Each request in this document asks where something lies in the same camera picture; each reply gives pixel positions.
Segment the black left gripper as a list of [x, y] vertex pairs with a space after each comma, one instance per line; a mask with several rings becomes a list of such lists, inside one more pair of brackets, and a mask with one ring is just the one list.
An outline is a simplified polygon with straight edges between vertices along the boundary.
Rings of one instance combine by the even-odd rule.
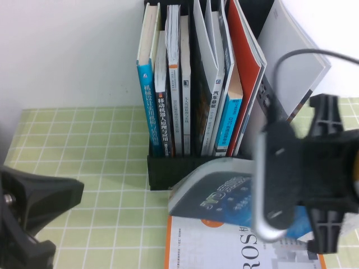
[[1, 167], [4, 191], [15, 198], [10, 206], [27, 233], [41, 231], [51, 221], [81, 203], [84, 183], [72, 178], [30, 174]]

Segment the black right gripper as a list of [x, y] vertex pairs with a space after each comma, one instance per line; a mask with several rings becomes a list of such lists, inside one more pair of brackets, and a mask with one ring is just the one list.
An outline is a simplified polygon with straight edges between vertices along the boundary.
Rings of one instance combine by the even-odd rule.
[[337, 96], [316, 95], [309, 105], [314, 117], [302, 140], [297, 205], [305, 208], [313, 232], [308, 251], [333, 254], [344, 216], [352, 212], [352, 132], [343, 128]]

